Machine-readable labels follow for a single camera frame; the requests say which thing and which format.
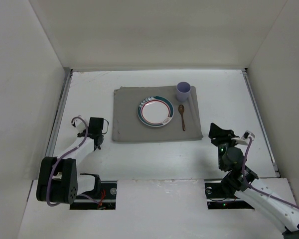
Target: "gray fabric mat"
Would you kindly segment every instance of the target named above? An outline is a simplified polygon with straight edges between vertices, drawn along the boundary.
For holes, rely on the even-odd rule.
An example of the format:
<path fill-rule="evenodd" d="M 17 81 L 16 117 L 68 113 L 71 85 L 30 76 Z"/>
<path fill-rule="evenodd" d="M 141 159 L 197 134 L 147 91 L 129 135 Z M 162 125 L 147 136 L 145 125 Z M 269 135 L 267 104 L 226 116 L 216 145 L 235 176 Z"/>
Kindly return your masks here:
<path fill-rule="evenodd" d="M 174 107 L 172 120 L 162 127 L 143 124 L 137 109 L 142 100 L 150 96 L 162 96 Z M 186 131 L 182 130 L 178 106 L 184 105 Z M 114 115 L 112 139 L 116 142 L 166 142 L 200 140 L 201 132 L 196 88 L 192 86 L 191 96 L 183 103 L 176 99 L 176 86 L 163 87 L 121 87 L 114 90 Z"/>

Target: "gray placemat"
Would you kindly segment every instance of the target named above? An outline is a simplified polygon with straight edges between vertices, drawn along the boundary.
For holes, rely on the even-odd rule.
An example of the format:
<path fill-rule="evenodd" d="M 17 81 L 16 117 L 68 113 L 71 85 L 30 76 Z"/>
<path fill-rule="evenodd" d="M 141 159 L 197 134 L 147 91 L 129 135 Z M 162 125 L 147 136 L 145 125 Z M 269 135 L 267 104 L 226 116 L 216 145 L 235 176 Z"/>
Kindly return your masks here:
<path fill-rule="evenodd" d="M 174 107 L 173 119 L 162 127 L 143 124 L 137 109 L 142 100 L 150 96 L 162 96 Z M 182 130 L 178 106 L 184 105 L 186 131 Z M 200 140 L 201 133 L 196 88 L 192 86 L 191 96 L 180 103 L 176 99 L 176 86 L 163 87 L 121 87 L 114 90 L 114 115 L 112 139 L 116 142 L 167 142 L 179 140 Z"/>

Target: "wooden spoon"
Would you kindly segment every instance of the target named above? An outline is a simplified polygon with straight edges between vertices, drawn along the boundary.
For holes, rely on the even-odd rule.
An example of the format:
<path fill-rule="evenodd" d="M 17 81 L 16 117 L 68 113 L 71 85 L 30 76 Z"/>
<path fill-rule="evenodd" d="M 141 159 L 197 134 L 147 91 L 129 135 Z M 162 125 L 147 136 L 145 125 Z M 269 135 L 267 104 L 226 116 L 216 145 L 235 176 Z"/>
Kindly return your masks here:
<path fill-rule="evenodd" d="M 183 116 L 184 111 L 185 111 L 185 107 L 183 105 L 179 105 L 178 106 L 178 111 L 179 111 L 179 113 L 181 115 L 181 124 L 183 126 L 183 131 L 185 131 L 186 129 L 185 129 L 184 116 Z"/>

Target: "round plate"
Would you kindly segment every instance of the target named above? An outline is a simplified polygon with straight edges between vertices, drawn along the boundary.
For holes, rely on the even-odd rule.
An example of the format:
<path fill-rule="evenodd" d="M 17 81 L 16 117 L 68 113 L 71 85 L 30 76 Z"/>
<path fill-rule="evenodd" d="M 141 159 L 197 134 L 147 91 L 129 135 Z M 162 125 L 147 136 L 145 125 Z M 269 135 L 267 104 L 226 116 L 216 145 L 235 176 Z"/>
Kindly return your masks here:
<path fill-rule="evenodd" d="M 174 108 L 171 102 L 161 96 L 144 99 L 138 107 L 140 120 L 151 127 L 161 127 L 173 118 Z"/>

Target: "dishware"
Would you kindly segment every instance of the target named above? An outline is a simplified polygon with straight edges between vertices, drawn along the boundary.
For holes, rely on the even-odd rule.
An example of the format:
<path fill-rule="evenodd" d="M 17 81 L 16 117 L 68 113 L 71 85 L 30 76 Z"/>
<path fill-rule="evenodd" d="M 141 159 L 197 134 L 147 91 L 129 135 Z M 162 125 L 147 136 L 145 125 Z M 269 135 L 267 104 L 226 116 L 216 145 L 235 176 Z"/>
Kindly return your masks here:
<path fill-rule="evenodd" d="M 183 127 L 183 131 L 185 131 L 186 128 L 185 128 L 185 122 L 184 122 L 184 116 L 183 116 L 184 111 L 185 111 L 185 107 L 183 105 L 179 105 L 178 106 L 178 111 L 181 115 L 181 124 L 182 124 L 182 127 Z"/>
<path fill-rule="evenodd" d="M 138 107 L 140 120 L 151 127 L 161 127 L 169 123 L 174 115 L 171 102 L 161 96 L 151 96 L 144 99 Z"/>
<path fill-rule="evenodd" d="M 190 95 L 191 86 L 187 82 L 180 82 L 176 86 L 176 98 L 179 102 L 184 102 Z"/>

